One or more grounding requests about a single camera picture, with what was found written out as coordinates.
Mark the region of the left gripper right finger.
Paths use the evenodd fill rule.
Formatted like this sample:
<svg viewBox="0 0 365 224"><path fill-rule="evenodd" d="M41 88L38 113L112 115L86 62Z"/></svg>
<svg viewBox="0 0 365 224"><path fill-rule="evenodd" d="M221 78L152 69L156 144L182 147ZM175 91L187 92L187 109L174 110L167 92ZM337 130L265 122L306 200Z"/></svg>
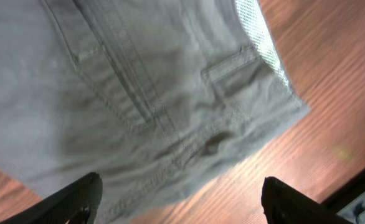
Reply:
<svg viewBox="0 0 365 224"><path fill-rule="evenodd" d="M346 219L276 177L263 182L261 204L268 224L344 224Z"/></svg>

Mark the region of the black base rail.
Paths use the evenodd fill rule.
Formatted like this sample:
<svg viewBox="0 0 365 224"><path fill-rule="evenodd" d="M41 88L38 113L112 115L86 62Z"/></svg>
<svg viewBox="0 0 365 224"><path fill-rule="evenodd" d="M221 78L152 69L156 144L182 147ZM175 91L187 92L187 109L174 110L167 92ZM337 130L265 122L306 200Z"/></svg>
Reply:
<svg viewBox="0 0 365 224"><path fill-rule="evenodd" d="M365 169L322 203L353 224L365 224Z"/></svg>

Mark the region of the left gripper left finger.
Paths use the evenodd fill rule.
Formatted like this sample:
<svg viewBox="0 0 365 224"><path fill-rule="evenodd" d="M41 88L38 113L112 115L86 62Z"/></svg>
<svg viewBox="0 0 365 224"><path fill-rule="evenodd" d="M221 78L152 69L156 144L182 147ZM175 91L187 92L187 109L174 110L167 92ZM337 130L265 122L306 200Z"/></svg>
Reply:
<svg viewBox="0 0 365 224"><path fill-rule="evenodd" d="M103 182L91 172L0 224L94 224Z"/></svg>

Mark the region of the grey shorts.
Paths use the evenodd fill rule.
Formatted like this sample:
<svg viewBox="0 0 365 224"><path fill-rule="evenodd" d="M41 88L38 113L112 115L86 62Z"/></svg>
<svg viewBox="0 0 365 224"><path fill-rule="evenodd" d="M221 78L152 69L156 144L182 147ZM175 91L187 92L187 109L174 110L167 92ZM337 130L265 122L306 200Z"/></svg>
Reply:
<svg viewBox="0 0 365 224"><path fill-rule="evenodd" d="M188 198L308 112L267 32L233 0L0 1L0 169L99 173L98 223Z"/></svg>

